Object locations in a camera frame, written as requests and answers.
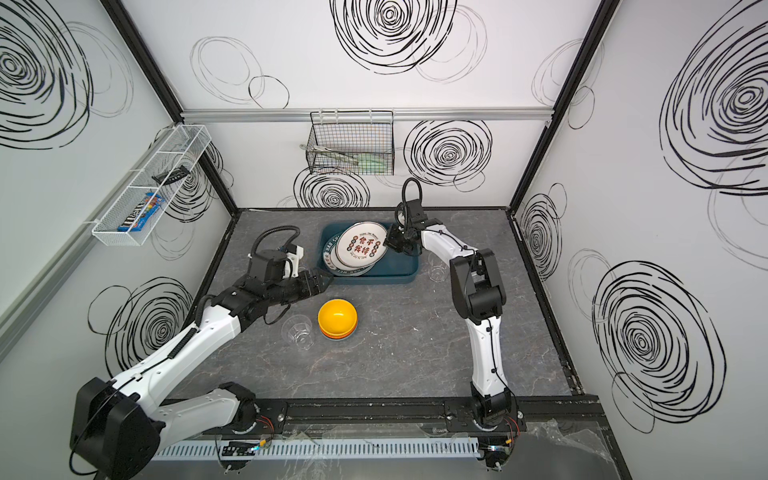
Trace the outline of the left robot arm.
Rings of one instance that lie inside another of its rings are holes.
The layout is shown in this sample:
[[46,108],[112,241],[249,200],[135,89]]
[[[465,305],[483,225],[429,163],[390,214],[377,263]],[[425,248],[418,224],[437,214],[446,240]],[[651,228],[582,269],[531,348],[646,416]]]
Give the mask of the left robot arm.
[[93,378],[76,395],[70,454],[94,475],[130,479],[155,454],[207,430],[248,433],[263,418],[255,395],[225,382],[201,396],[167,403],[168,395],[204,360],[274,306],[289,308],[332,284],[321,268],[302,270],[303,251],[267,250],[251,256],[248,271],[218,295],[205,296],[193,322],[159,350],[109,381]]

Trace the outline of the orange bowl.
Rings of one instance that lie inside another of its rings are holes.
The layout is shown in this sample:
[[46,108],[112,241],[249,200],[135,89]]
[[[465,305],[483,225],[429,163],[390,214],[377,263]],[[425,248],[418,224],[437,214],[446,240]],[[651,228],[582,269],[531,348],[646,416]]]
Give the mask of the orange bowl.
[[322,333],[322,335],[325,338],[327,338],[329,340],[332,340],[332,341],[342,341],[342,340],[345,340],[347,338],[350,338],[355,333],[355,330],[351,330],[349,332],[344,332],[344,333],[341,333],[341,334],[333,334],[333,333],[327,332],[325,330],[321,330],[321,333]]

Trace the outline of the green rimmed white plate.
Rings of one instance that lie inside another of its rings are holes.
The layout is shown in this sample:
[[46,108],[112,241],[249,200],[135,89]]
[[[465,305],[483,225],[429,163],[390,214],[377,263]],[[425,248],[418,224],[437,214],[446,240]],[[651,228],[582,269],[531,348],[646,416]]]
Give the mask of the green rimmed white plate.
[[332,236],[324,245],[322,251],[323,264],[328,271],[333,275],[339,277],[357,277],[368,273],[373,269],[372,265],[362,268],[356,268],[352,270],[346,270],[341,268],[341,262],[336,254],[336,246],[339,243],[341,237],[340,233]]

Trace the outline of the yellow bowl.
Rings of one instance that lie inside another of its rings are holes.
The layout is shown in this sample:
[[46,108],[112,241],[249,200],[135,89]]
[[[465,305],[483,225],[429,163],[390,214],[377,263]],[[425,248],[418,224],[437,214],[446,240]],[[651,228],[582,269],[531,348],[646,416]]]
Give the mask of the yellow bowl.
[[317,320],[320,330],[341,334],[356,329],[358,313],[349,301],[332,299],[320,307]]

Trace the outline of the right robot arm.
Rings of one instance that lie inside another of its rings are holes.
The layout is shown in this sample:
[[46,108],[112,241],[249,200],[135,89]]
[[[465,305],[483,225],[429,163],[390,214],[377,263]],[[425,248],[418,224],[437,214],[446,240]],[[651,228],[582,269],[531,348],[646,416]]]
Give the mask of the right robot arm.
[[459,240],[442,222],[429,218],[419,200],[397,205],[385,245],[410,256],[428,251],[447,265],[453,306],[469,331],[474,422],[491,430],[515,415],[516,397],[503,369],[500,342],[507,296],[494,252]]

